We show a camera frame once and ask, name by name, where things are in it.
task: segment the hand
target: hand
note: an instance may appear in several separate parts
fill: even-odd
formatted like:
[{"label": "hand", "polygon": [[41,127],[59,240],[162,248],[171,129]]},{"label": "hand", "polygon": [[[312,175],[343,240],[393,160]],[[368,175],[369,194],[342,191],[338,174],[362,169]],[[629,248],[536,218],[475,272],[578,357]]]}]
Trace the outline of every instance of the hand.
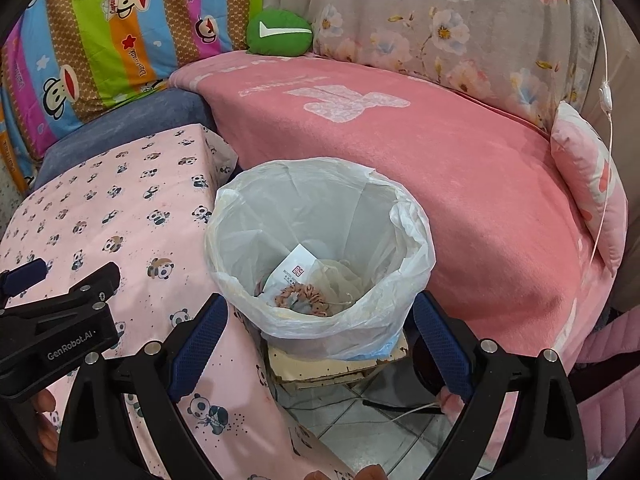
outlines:
[{"label": "hand", "polygon": [[[330,480],[320,471],[314,471],[305,476],[305,480]],[[388,480],[385,470],[380,465],[368,465],[356,474],[353,480]]]},{"label": "hand", "polygon": [[50,466],[55,467],[58,458],[58,432],[51,421],[43,415],[56,409],[56,399],[49,390],[42,390],[31,399],[38,421],[38,439],[42,444],[42,455]]}]

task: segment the blue gripper pad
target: blue gripper pad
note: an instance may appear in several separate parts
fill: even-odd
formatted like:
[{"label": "blue gripper pad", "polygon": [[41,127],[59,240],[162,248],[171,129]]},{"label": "blue gripper pad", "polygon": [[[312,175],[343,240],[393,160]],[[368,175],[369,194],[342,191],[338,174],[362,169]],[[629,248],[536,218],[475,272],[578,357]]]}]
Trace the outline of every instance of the blue gripper pad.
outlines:
[{"label": "blue gripper pad", "polygon": [[469,402],[474,392],[471,363],[423,292],[415,297],[414,321],[449,391]]},{"label": "blue gripper pad", "polygon": [[175,357],[171,370],[169,398],[178,402],[191,395],[213,350],[222,336],[228,319],[226,300],[218,296]]}]

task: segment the colorful striped blanket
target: colorful striped blanket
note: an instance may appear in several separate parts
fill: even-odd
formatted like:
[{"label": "colorful striped blanket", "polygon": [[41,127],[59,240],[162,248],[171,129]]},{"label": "colorful striped blanket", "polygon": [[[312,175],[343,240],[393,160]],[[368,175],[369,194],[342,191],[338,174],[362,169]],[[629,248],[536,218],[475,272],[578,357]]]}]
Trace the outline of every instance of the colorful striped blanket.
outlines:
[{"label": "colorful striped blanket", "polygon": [[2,48],[0,150],[25,191],[47,149],[177,68],[245,48],[262,0],[32,0]]}]

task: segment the white cable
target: white cable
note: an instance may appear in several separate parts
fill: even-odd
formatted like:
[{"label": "white cable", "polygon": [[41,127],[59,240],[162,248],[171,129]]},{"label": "white cable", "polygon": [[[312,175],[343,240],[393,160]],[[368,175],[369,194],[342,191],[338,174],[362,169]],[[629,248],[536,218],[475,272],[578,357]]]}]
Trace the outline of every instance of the white cable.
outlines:
[{"label": "white cable", "polygon": [[589,259],[588,269],[593,263],[596,251],[598,250],[598,242],[600,241],[600,235],[602,234],[602,226],[604,225],[604,215],[607,212],[607,204],[609,203],[609,187],[611,185],[611,176],[613,171],[611,169],[611,149],[613,147],[613,120],[611,118],[611,112],[613,110],[613,99],[611,97],[611,88],[609,86],[609,53],[607,51],[607,38],[604,35],[604,26],[602,25],[602,17],[600,11],[596,5],[596,0],[591,0],[593,4],[593,10],[598,17],[598,24],[600,25],[600,35],[602,36],[602,46],[604,50],[604,81],[600,86],[600,108],[607,116],[609,121],[609,150],[607,153],[607,190],[605,192],[604,207],[602,208],[602,217],[600,218],[600,227],[598,228],[598,235],[596,236],[593,244],[593,251],[591,251],[591,258]]},{"label": "white cable", "polygon": [[354,422],[334,422],[333,424],[329,424],[329,425],[318,424],[316,426],[308,426],[307,429],[310,430],[311,428],[331,428],[332,426],[350,426],[351,424],[388,424],[389,422],[395,422],[396,420],[404,417],[405,415],[410,415],[411,413],[419,412],[424,408],[432,408],[433,406],[439,406],[439,404],[437,402],[430,402],[429,404],[425,404],[424,406],[418,406],[417,408],[409,410],[408,412],[403,413],[402,415],[398,415],[396,416],[396,418],[391,418],[389,420],[355,420]]}]

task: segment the pink pillow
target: pink pillow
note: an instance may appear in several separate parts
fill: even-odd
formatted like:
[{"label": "pink pillow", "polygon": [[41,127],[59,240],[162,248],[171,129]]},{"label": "pink pillow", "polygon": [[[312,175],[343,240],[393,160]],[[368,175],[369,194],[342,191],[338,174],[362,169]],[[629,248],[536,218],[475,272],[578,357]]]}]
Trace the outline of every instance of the pink pillow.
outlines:
[{"label": "pink pillow", "polygon": [[[607,147],[591,125],[562,101],[551,132],[551,155],[595,240],[607,192]],[[598,252],[613,275],[625,250],[627,201],[611,159],[609,201],[598,241]]]}]

